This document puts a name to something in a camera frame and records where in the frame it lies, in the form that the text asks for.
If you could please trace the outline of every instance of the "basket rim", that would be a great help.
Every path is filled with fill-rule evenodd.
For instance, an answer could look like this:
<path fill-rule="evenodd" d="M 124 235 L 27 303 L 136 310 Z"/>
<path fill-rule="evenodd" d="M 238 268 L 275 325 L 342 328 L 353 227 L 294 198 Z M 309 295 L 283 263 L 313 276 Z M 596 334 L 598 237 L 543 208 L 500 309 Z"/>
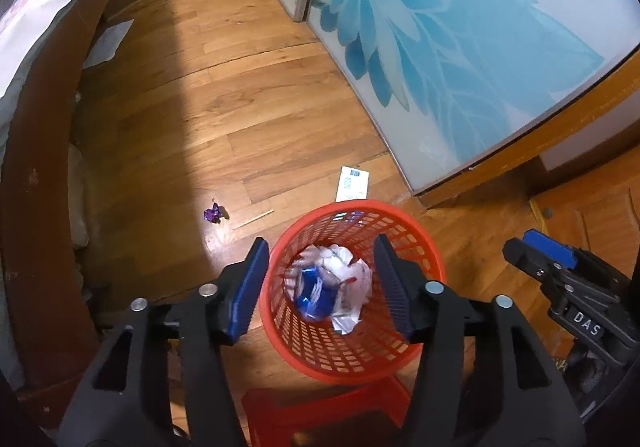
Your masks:
<path fill-rule="evenodd" d="M 262 289 L 260 290 L 260 297 L 258 299 L 258 309 L 260 310 L 262 326 L 267 337 L 269 338 L 269 342 L 271 343 L 273 348 L 280 354 L 280 356 L 285 359 L 285 361 L 287 361 L 290 366 L 292 366 L 294 369 L 297 369 L 304 375 L 326 383 L 360 384 L 382 379 L 409 364 L 422 350 L 422 345 L 420 344 L 409 345 L 406 350 L 404 350 L 402 353 L 399 353 L 394 360 L 390 361 L 386 365 L 385 369 L 381 369 L 373 373 L 367 373 L 366 371 L 364 371 L 363 373 L 324 373 L 319 369 L 310 367 L 307 363 L 304 363 L 302 360 L 298 359 L 289 350 L 289 348 L 286 347 L 283 340 L 281 340 L 280 334 L 278 333 L 275 325 L 273 315 L 271 314 L 269 301 L 268 286 L 271 277 L 273 276 L 273 270 L 275 267 L 275 261 L 273 259 L 281 257 L 289 241 L 307 225 L 310 225 L 316 220 L 319 220 L 320 218 L 332 214 L 336 211 L 349 212 L 350 210 L 373 210 L 382 213 L 386 212 L 386 214 L 388 214 L 389 216 L 395 217 L 398 223 L 401 223 L 402 226 L 407 227 L 412 231 L 412 233 L 419 234 L 424 242 L 428 244 L 435 258 L 435 265 L 432 266 L 432 279 L 434 281 L 440 281 L 444 284 L 446 284 L 447 282 L 447 276 L 444 270 L 444 262 L 442 260 L 442 256 L 440 255 L 440 251 L 436 247 L 435 242 L 433 241 L 433 239 L 431 239 L 431 236 L 429 236 L 429 234 L 427 234 L 427 232 L 422 228 L 420 223 L 415 220 L 415 218 L 413 218 L 411 215 L 407 214 L 400 208 L 377 200 L 348 200 L 343 202 L 334 202 L 328 205 L 323 205 L 322 207 L 315 208 L 315 210 L 308 212 L 299 220 L 295 221 L 278 238 L 275 246 L 271 250 L 269 269 L 264 277 Z"/>

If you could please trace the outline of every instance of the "wooden door frame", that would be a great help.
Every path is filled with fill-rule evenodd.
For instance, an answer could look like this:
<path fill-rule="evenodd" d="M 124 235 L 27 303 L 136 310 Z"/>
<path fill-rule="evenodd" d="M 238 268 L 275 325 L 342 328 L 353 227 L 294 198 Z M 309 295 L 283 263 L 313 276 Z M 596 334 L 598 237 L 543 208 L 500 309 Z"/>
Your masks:
<path fill-rule="evenodd" d="M 581 130 L 640 88 L 640 46 L 590 89 L 493 154 L 446 178 L 418 199 L 432 207 L 500 176 Z"/>

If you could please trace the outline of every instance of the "wooden floor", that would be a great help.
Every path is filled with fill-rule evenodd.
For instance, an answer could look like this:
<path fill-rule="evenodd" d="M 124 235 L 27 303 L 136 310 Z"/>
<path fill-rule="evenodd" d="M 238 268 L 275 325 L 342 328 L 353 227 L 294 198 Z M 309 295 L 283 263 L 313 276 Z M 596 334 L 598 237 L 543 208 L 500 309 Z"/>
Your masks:
<path fill-rule="evenodd" d="M 273 245 L 302 214 L 334 201 L 348 165 L 369 171 L 370 198 L 399 205 L 431 233 L 455 290 L 511 295 L 557 349 L 564 335 L 537 283 L 500 252 L 536 225 L 516 177 L 423 210 L 321 43 L 277 0 L 143 0 L 127 18 L 116 57 L 84 72 L 74 121 L 90 224 L 83 271 L 91 286 L 109 286 L 105 315 L 214 278 L 255 236 Z M 202 218 L 212 198 L 230 215 L 220 225 Z M 284 363 L 257 313 L 224 356 L 236 402 L 251 387 L 292 398 L 326 391 Z M 409 386 L 416 368 L 400 374 Z M 178 390 L 174 400 L 184 426 Z"/>

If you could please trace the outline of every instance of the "white card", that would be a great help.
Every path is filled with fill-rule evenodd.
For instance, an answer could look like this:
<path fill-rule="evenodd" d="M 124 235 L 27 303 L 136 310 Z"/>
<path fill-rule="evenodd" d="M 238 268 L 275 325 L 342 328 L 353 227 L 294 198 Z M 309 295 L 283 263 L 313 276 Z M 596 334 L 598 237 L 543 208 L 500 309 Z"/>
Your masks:
<path fill-rule="evenodd" d="M 367 198 L 367 185 L 369 173 L 359 171 L 351 167 L 343 167 L 338 182 L 338 193 L 335 195 L 337 202 L 345 200 L 364 200 Z"/>

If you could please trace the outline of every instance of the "wooden door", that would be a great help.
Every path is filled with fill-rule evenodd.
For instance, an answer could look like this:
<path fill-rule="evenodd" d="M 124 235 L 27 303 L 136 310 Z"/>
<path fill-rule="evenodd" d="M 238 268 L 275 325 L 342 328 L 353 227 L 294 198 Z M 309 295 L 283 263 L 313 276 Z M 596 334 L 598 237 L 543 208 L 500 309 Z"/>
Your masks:
<path fill-rule="evenodd" d="M 631 276 L 640 245 L 640 145 L 532 199 L 548 235 Z"/>

